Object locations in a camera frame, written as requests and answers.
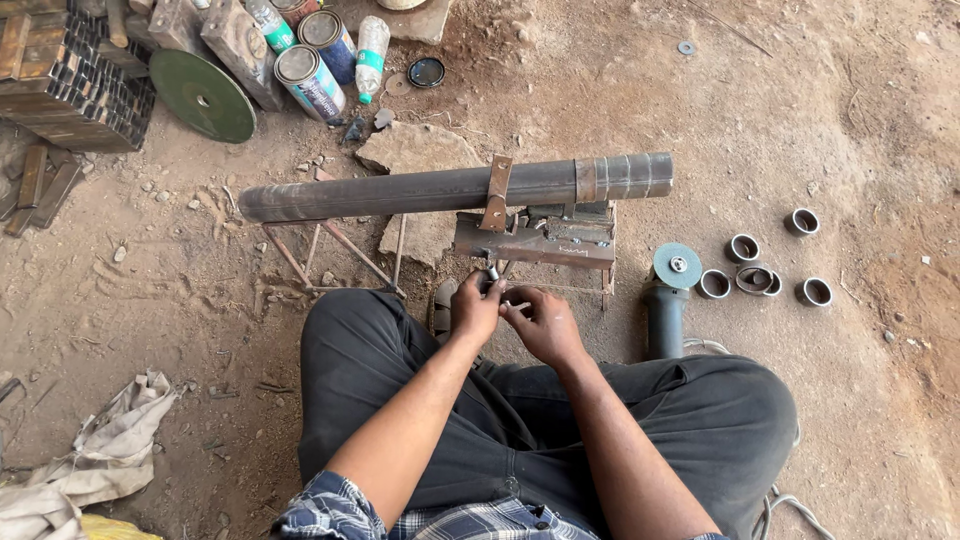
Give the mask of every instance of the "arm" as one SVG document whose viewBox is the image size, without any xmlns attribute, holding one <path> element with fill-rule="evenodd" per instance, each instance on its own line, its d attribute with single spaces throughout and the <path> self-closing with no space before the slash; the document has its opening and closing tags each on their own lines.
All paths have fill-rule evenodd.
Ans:
<svg viewBox="0 0 960 540">
<path fill-rule="evenodd" d="M 484 275 L 470 274 L 454 295 L 446 344 L 326 464 L 327 471 L 363 491 L 387 530 L 413 495 L 470 365 L 496 329 L 506 282 L 497 282 L 481 298 Z"/>
<path fill-rule="evenodd" d="M 503 295 L 500 314 L 553 367 L 583 436 L 593 483 L 615 540 L 681 540 L 719 529 L 607 384 L 566 301 L 533 287 Z"/>
</svg>

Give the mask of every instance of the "yellow bag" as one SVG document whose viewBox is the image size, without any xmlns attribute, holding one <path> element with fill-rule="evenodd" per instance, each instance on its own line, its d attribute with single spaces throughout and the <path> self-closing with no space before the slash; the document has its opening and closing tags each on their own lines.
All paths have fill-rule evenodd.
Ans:
<svg viewBox="0 0 960 540">
<path fill-rule="evenodd" d="M 80 525 L 90 540 L 163 540 L 159 536 L 141 531 L 132 523 L 111 520 L 96 514 L 82 515 Z"/>
</svg>

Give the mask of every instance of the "rusty steel pipe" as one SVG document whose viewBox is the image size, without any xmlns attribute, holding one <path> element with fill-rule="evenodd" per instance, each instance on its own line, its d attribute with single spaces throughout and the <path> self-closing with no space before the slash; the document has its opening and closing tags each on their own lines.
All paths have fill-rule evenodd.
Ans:
<svg viewBox="0 0 960 540">
<path fill-rule="evenodd" d="M 480 209 L 489 167 L 364 179 L 261 185 L 240 191 L 237 207 L 254 223 L 359 215 Z M 507 206 L 664 197 L 673 187 L 669 152 L 513 166 Z"/>
</svg>

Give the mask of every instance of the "paint can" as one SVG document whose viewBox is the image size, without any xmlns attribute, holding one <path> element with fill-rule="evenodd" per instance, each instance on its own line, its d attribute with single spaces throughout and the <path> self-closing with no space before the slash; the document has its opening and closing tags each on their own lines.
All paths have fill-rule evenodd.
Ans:
<svg viewBox="0 0 960 540">
<path fill-rule="evenodd" d="M 314 120 L 325 121 L 339 115 L 347 102 L 320 53 L 309 45 L 294 45 L 280 53 L 274 76 Z"/>
<path fill-rule="evenodd" d="M 323 0 L 270 0 L 276 10 L 280 12 L 283 20 L 287 21 L 290 28 L 297 31 L 297 25 L 304 17 L 315 12 L 324 5 Z"/>
<path fill-rule="evenodd" d="M 357 48 L 340 15 L 330 10 L 312 12 L 300 22 L 297 36 L 300 43 L 317 49 L 337 83 L 349 85 L 353 82 Z"/>
</svg>

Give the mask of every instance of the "plastic water bottle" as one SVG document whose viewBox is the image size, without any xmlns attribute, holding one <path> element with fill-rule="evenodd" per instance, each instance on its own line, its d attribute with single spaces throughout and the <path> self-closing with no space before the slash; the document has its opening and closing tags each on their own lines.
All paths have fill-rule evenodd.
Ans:
<svg viewBox="0 0 960 540">
<path fill-rule="evenodd" d="M 247 12 L 260 26 L 260 32 L 275 53 L 280 54 L 297 44 L 297 37 L 290 30 L 290 25 L 267 0 L 248 0 Z"/>
<path fill-rule="evenodd" d="M 383 73 L 383 58 L 387 56 L 390 43 L 390 27 L 383 19 L 368 15 L 360 21 L 360 37 L 357 46 L 357 89 L 360 103 L 369 103 L 380 89 Z"/>
</svg>

